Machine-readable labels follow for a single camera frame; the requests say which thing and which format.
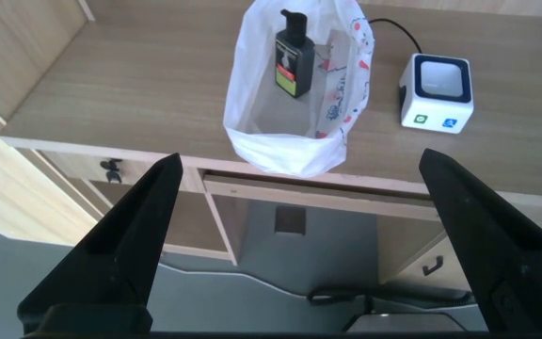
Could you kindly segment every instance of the red label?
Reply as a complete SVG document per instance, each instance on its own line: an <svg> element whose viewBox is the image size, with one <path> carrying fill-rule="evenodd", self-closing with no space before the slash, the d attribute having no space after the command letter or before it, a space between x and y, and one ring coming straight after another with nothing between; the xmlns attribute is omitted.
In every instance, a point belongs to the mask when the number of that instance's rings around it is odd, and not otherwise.
<svg viewBox="0 0 542 339"><path fill-rule="evenodd" d="M278 70L281 73L281 75L287 77L288 79L292 81L295 81L296 77L292 73L288 72L288 70L284 69L283 66L278 65Z"/></svg>

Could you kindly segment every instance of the pump dispenser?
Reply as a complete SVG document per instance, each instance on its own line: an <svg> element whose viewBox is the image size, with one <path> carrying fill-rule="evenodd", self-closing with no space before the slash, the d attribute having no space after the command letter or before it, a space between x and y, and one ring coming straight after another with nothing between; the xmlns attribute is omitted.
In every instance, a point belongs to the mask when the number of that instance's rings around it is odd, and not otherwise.
<svg viewBox="0 0 542 339"><path fill-rule="evenodd" d="M286 29L276 36L276 83L297 98L311 89L315 44L307 38L307 16L283 9Z"/></svg>

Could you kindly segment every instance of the cabinet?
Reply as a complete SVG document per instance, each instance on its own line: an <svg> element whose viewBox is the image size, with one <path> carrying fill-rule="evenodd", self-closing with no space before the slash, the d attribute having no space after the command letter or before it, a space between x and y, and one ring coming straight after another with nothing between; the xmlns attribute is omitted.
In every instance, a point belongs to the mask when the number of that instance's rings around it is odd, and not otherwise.
<svg viewBox="0 0 542 339"><path fill-rule="evenodd" d="M469 59L476 111L458 136L402 128L396 86L411 46L375 25L370 103L348 136L346 161L294 178L244 162L223 128L251 1L87 3L95 21L17 95L17 108L0 105L0 138L42 154L44 168L100 216L151 164L179 153L185 208L165 250L238 264L248 201L316 206L379 215L383 283L469 288L418 172L426 148L454 157L542 227L542 18L363 5L416 32L432 54ZM114 183L102 167L110 161Z"/></svg>

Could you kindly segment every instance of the drawer handle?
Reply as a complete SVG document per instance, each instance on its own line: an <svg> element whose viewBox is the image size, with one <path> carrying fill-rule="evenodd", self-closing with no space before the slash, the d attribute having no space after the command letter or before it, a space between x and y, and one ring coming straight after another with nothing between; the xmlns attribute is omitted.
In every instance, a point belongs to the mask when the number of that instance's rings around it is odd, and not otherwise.
<svg viewBox="0 0 542 339"><path fill-rule="evenodd" d="M119 184L122 184L122 179L120 178L120 169L117 165L121 161L122 159L110 159L108 161L102 161L100 163L100 167L106 170L105 178L108 179L108 183L116 181Z"/></svg>
<svg viewBox="0 0 542 339"><path fill-rule="evenodd" d="M426 265L424 265L424 266L422 267L423 276L424 276L424 277L427 277L427 276L429 276L430 274L432 274L432 273L438 271L438 269L442 267L442 264L444 264L444 258L442 258L442 255L439 255L439 256L437 257L437 264L434 265L434 267L428 268L428 266L426 266Z"/></svg>

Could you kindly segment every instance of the plastic bag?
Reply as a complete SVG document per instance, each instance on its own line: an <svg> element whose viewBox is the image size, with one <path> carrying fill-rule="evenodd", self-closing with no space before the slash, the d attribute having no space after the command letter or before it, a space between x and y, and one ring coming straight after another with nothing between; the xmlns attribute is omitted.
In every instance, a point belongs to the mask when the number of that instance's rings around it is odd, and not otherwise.
<svg viewBox="0 0 542 339"><path fill-rule="evenodd" d="M282 9L307 15L315 43L309 93L275 83ZM374 36L356 0L257 0L235 46L223 125L235 152L270 173L312 177L346 159L346 136L369 97Z"/></svg>

